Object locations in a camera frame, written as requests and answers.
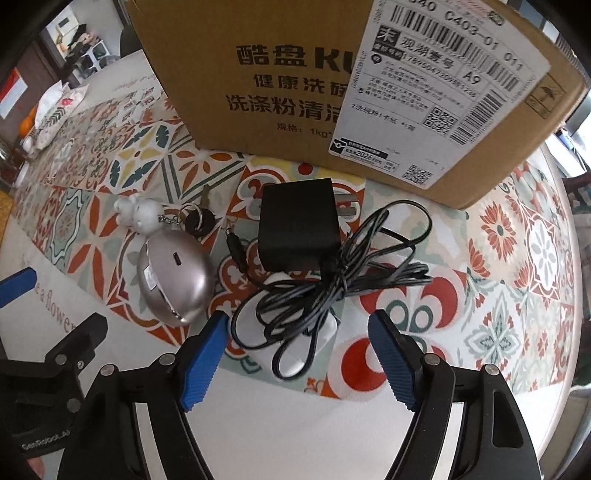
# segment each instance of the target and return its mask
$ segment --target cardboard box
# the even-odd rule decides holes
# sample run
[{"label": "cardboard box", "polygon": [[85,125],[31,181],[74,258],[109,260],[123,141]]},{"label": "cardboard box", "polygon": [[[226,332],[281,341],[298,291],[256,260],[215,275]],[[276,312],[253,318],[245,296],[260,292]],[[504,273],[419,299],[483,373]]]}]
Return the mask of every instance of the cardboard box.
[{"label": "cardboard box", "polygon": [[127,9],[198,146],[317,164],[464,209],[528,158],[586,93],[582,76],[541,31],[497,0],[485,2],[551,70],[427,190],[328,153],[371,0],[129,0]]}]

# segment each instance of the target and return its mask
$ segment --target white charger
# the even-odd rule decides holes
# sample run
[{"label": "white charger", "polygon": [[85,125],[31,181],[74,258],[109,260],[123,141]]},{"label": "white charger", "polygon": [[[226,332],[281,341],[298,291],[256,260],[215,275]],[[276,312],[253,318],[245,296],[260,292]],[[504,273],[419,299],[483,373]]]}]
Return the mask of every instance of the white charger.
[{"label": "white charger", "polygon": [[[290,279],[290,276],[285,273],[273,273],[273,275],[267,278],[265,284],[273,283],[279,280]],[[240,338],[241,342],[245,345],[260,345],[266,341],[263,334],[265,327],[257,320],[255,310],[258,303],[267,294],[268,293],[266,291],[261,290],[258,294],[254,295],[242,306],[242,310],[236,318],[236,334]],[[271,312],[269,314],[263,314],[262,318],[264,320],[271,321],[276,315],[277,311]],[[301,315],[301,310],[297,313],[294,313],[290,319],[294,319],[299,315]],[[331,313],[329,313],[318,335],[316,354],[326,346],[329,340],[335,335],[336,330],[336,319]],[[244,350],[257,364],[261,366],[263,370],[273,375],[273,357],[281,344],[282,342],[277,342],[260,350]],[[304,366],[309,349],[310,337],[298,335],[291,345],[285,350],[281,356],[281,359],[279,360],[279,371],[281,374],[284,377],[291,377],[298,373]]]}]

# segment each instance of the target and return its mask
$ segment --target patterned tablecloth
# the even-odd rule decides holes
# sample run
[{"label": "patterned tablecloth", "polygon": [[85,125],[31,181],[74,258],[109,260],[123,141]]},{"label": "patterned tablecloth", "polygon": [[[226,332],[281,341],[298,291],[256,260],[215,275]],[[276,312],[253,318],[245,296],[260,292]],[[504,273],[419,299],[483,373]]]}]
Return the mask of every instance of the patterned tablecloth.
[{"label": "patterned tablecloth", "polygon": [[[249,260],[263,279],[268,274],[256,250],[263,187],[331,177],[337,192],[359,199],[350,205],[355,215],[339,219],[344,234],[395,199],[427,207],[434,229],[417,259],[429,265],[433,283],[335,304],[339,331],[300,381],[274,382],[232,342],[222,368],[277,388],[369,400],[386,388],[384,373],[366,355],[367,318],[382,308],[425,351],[453,365],[496,364],[515,394],[559,383],[568,390],[580,328],[578,251],[566,195],[541,150],[480,202],[458,211],[307,163],[199,149],[153,74],[137,78],[110,89],[115,98],[82,107],[66,122],[35,160],[12,211],[45,257],[122,321],[175,346],[189,333],[156,320],[140,296],[135,265],[144,238],[116,224],[118,196],[141,192],[174,215],[183,203],[199,201],[205,184],[212,187],[217,225],[203,243],[218,265],[219,282],[210,310],[232,310],[253,287],[229,258],[224,227],[232,224],[250,242]],[[130,116],[139,120],[123,124],[130,102],[141,109]],[[425,219],[400,206],[388,227],[414,236]]]}]

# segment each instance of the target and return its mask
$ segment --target table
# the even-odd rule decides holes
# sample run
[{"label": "table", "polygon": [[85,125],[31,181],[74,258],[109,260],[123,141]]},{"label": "table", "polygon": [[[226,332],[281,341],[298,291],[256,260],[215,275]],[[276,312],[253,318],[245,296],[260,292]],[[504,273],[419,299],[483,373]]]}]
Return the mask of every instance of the table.
[{"label": "table", "polygon": [[[275,382],[229,342],[205,401],[189,414],[214,476],[270,479],[286,469],[293,479],[385,476],[411,416],[394,401],[371,355],[366,325],[376,308],[450,364],[497,364],[541,456],[570,388],[581,310],[574,226],[547,149],[464,212],[306,163],[200,150],[171,102],[158,97],[160,86],[141,51],[95,74],[89,85],[75,115],[27,174],[2,244],[3,277],[24,265],[39,276],[33,293],[0,310],[10,358],[41,360],[98,311],[108,318],[109,333],[80,376],[87,389],[101,365],[142,367],[189,335],[154,319],[139,295],[135,264],[144,238],[116,224],[118,196],[144,192],[174,215],[183,203],[199,200],[204,184],[211,186],[218,222],[203,243],[219,265],[219,283],[210,309],[232,310],[252,287],[228,256],[226,225],[249,241],[255,274],[265,278],[256,256],[263,185],[330,176],[336,191],[359,199],[351,204],[356,214],[340,219],[344,233],[392,200],[425,205],[434,229],[417,259],[430,266],[434,281],[335,304],[342,321],[336,338],[300,381]],[[139,122],[118,126],[129,99],[150,96]],[[415,235],[424,219],[401,206],[387,227]],[[447,478],[461,414],[455,406],[436,478]],[[139,416],[145,448],[153,452],[141,408]],[[160,479],[155,457],[146,455],[152,477]],[[54,478],[58,462],[59,453],[44,458],[45,478]]]}]

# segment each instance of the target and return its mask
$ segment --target blue gripper pad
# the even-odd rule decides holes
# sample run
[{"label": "blue gripper pad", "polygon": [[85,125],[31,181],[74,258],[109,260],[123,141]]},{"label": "blue gripper pad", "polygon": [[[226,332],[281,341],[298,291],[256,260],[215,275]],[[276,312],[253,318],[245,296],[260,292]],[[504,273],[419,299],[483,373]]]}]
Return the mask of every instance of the blue gripper pad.
[{"label": "blue gripper pad", "polygon": [[414,394],[414,372],[406,363],[398,342],[384,325],[385,321],[377,313],[370,315],[369,341],[388,378],[394,397],[404,403],[410,411],[415,412],[418,408],[418,401]]},{"label": "blue gripper pad", "polygon": [[37,273],[27,267],[0,281],[0,309],[35,288]]},{"label": "blue gripper pad", "polygon": [[199,334],[203,335],[201,347],[185,371],[184,389],[180,404],[185,412],[205,397],[213,374],[217,370],[228,344],[228,316],[217,310]]}]

